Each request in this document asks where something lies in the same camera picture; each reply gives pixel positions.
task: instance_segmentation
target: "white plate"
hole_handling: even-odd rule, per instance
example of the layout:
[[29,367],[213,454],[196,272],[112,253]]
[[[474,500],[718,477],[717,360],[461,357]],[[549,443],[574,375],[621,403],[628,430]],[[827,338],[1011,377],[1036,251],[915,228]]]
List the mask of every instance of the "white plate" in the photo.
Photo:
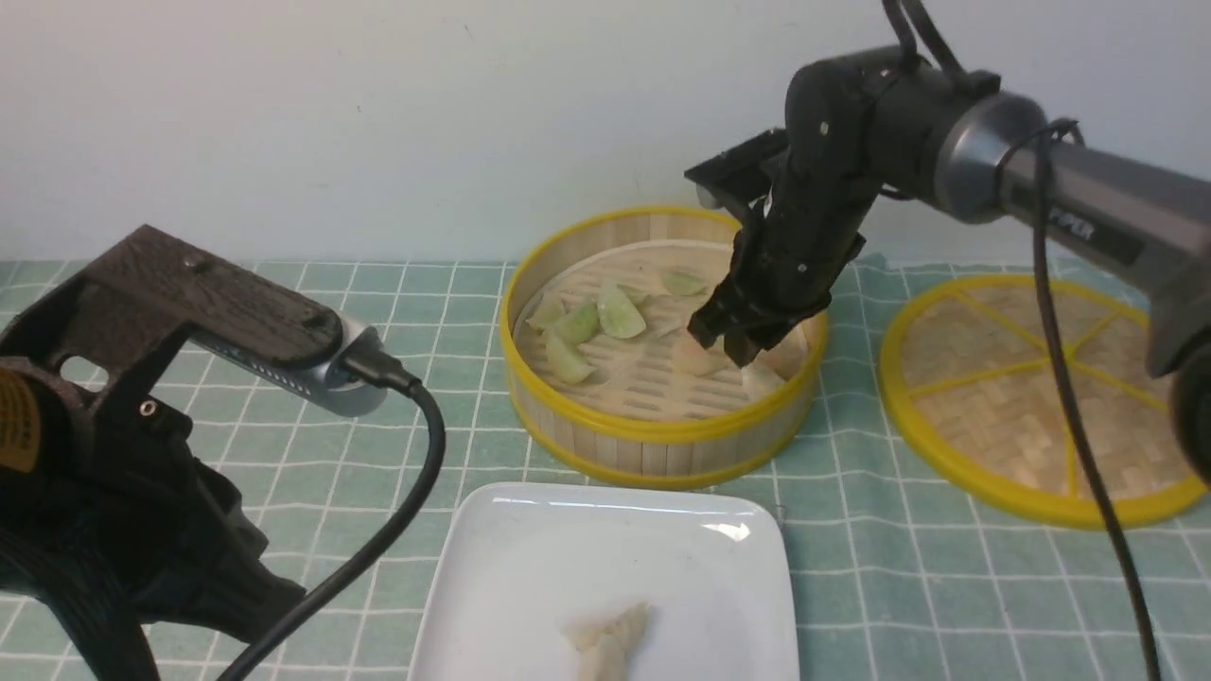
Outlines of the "white plate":
[[563,628],[645,600],[631,681],[798,681],[782,536],[731,497],[497,483],[454,515],[411,681],[574,681]]

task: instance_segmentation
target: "white dumpling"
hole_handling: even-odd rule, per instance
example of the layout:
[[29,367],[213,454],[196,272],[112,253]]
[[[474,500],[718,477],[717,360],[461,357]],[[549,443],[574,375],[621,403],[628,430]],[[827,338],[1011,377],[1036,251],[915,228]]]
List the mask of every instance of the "white dumpling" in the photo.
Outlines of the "white dumpling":
[[647,628],[648,603],[642,602],[608,622],[568,631],[580,652],[576,681],[626,681]]

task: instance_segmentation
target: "green checkered tablecloth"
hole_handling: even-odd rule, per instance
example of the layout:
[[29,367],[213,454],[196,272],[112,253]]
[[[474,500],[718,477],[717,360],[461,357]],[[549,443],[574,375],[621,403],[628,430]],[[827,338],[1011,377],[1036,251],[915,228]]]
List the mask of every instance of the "green checkered tablecloth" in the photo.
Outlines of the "green checkered tablecloth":
[[[0,326],[81,263],[0,263]],[[276,651],[256,679],[403,679],[454,508],[503,480],[592,483],[535,446],[509,402],[495,333],[505,263],[246,263],[375,324],[426,378],[450,429],[446,473],[426,509],[366,578]],[[911,296],[1005,268],[937,264],[845,270],[830,310],[822,394],[788,450],[711,493],[782,522],[811,680],[1130,680],[1142,677],[1131,611],[1100,533],[1048,528],[992,510],[940,480],[900,439],[877,393],[883,331]],[[1142,301],[1080,263],[1057,275]],[[81,383],[96,380],[73,368]],[[157,396],[195,419],[194,452],[243,492],[270,538],[265,561],[320,583],[386,519],[419,469],[415,410],[327,414],[196,349]],[[1211,505],[1130,533],[1166,679],[1211,677]],[[206,680],[237,654],[223,636],[157,624],[165,680]],[[0,596],[0,677],[92,679],[40,605]]]

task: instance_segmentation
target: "yellow rim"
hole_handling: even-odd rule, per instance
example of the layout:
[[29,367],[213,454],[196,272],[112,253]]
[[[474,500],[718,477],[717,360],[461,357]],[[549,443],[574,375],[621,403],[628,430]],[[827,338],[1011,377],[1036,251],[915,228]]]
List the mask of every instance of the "yellow rim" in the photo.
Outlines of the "yellow rim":
[[[1040,492],[1039,490],[995,475],[974,460],[962,456],[934,430],[912,402],[914,394],[928,391],[929,387],[918,388],[913,391],[905,384],[900,350],[905,334],[917,316],[942,298],[965,297],[964,292],[969,288],[1004,285],[1033,287],[1034,281],[1027,275],[986,275],[960,279],[931,288],[905,305],[888,328],[883,348],[879,353],[878,373],[888,414],[918,456],[925,459],[943,477],[970,492],[972,496],[1008,513],[1038,522],[1078,530],[1101,530],[1104,527],[1104,523],[1092,499],[1079,499],[1075,496],[1061,497]],[[1143,313],[1108,296],[1067,281],[1054,281],[1051,286],[1056,291],[1081,296],[1109,308],[1113,310],[1109,315],[1112,317],[1123,316],[1141,326],[1148,325],[1148,317]],[[999,315],[992,319],[1003,326],[1008,326],[1005,321],[999,319]],[[1104,326],[1104,324],[1108,324],[1108,320],[1100,322],[1098,327]],[[1011,331],[1018,334],[1026,333],[1020,327],[1014,327]],[[1069,344],[1066,349],[1066,356],[1071,359],[1077,349],[1092,337],[1092,332],[1083,334]],[[1039,343],[1041,343],[1041,339],[1035,338],[1034,344],[1038,345]],[[989,376],[1004,376],[1038,366],[1046,366],[1046,364],[1045,361],[1022,362],[986,373]],[[1140,396],[1138,393],[1138,390],[1131,391],[1137,397]],[[1141,401],[1153,408],[1164,408],[1164,405],[1158,405],[1154,399]],[[1068,447],[1068,457],[1069,492],[1074,494],[1079,464],[1075,463],[1075,452],[1071,446]],[[1172,517],[1196,502],[1204,492],[1205,487],[1203,482],[1190,474],[1186,480],[1155,494],[1114,502],[1114,509],[1125,527],[1141,527]]]
[[710,487],[712,485],[722,485],[765,465],[770,459],[777,456],[784,447],[791,443],[791,440],[794,439],[794,434],[799,431],[799,428],[803,427],[803,422],[807,420],[808,413],[811,411],[813,402],[813,400],[807,401],[803,413],[794,417],[794,423],[790,429],[787,429],[786,434],[774,443],[773,447],[751,459],[745,459],[735,465],[698,475],[639,475],[635,473],[624,473],[621,470],[587,462],[557,445],[555,440],[551,440],[545,433],[539,430],[538,424],[534,423],[529,414],[522,408],[521,402],[517,400],[517,393],[512,390],[511,382],[509,399],[513,402],[513,410],[517,412],[517,418],[521,419],[522,425],[524,425],[526,430],[534,437],[534,441],[541,445],[544,450],[551,452],[552,457],[567,464],[568,468],[572,468],[595,480],[601,480],[620,487],[643,487],[648,490],[665,490],[673,492],[701,490],[702,487]]
[[725,224],[733,230],[739,230],[740,224],[728,217],[719,216],[708,211],[702,211],[698,208],[685,208],[679,206],[656,206],[656,207],[641,207],[630,208],[625,211],[616,211],[613,213],[601,214],[584,222],[573,224],[572,227],[564,228],[556,233],[553,236],[544,241],[538,248],[534,250],[522,263],[517,267],[517,271],[513,273],[512,279],[509,281],[509,287],[505,290],[505,297],[500,304],[500,316],[498,319],[498,325],[500,326],[500,344],[505,354],[505,364],[512,370],[513,374],[518,377],[518,380],[527,390],[534,394],[539,401],[551,407],[551,410],[579,425],[590,428],[603,435],[609,435],[612,437],[620,437],[625,440],[641,440],[644,442],[658,442],[664,445],[679,445],[687,442],[698,442],[701,440],[711,440],[714,437],[721,437],[735,433],[761,423],[770,414],[781,410],[787,405],[794,396],[803,390],[808,379],[815,374],[820,367],[820,361],[823,359],[825,345],[828,342],[828,317],[825,314],[820,314],[815,320],[815,328],[819,334],[817,338],[811,339],[811,354],[808,356],[808,361],[804,362],[803,368],[791,377],[779,390],[768,397],[753,402],[741,410],[736,410],[729,414],[718,416],[714,418],[684,422],[684,423],[652,423],[644,420],[632,420],[624,417],[606,414],[596,412],[584,405],[580,405],[569,397],[561,395],[555,388],[551,388],[545,380],[538,377],[529,365],[522,359],[521,353],[517,350],[517,345],[513,343],[513,330],[509,325],[509,309],[513,298],[513,287],[517,285],[517,280],[526,273],[526,270],[539,258],[541,258],[550,248],[563,239],[570,236],[572,234],[593,227],[598,223],[614,221],[619,218],[637,216],[637,214],[681,214],[681,216],[694,216],[702,219],[708,219],[717,222],[719,224]]

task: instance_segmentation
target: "steamer basket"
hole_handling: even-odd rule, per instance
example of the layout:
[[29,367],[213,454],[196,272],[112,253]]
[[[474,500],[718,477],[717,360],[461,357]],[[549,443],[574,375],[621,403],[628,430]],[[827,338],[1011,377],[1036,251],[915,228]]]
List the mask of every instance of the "steamer basket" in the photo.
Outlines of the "steamer basket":
[[[1206,488],[1173,436],[1169,382],[1143,372],[1147,316],[1072,282],[1051,288],[1119,520],[1177,515]],[[960,279],[909,301],[888,328],[879,378],[893,423],[941,475],[1028,520],[1104,528],[1063,419],[1032,276]]]
[[[695,378],[675,371],[670,360],[689,314],[727,274],[737,229],[735,221],[706,211],[637,208],[575,224],[522,262],[499,321],[509,393],[534,440],[590,477],[661,490],[718,485],[759,468],[790,442],[816,394],[825,315],[763,354],[787,380],[758,401],[747,399],[734,366]],[[666,267],[696,273],[708,288],[695,297],[665,294]],[[652,294],[641,305],[648,330],[635,340],[599,333],[580,345],[598,371],[567,385],[551,374],[540,336],[526,319],[543,296],[558,296],[572,309],[606,277]],[[675,325],[677,331],[659,337]]]

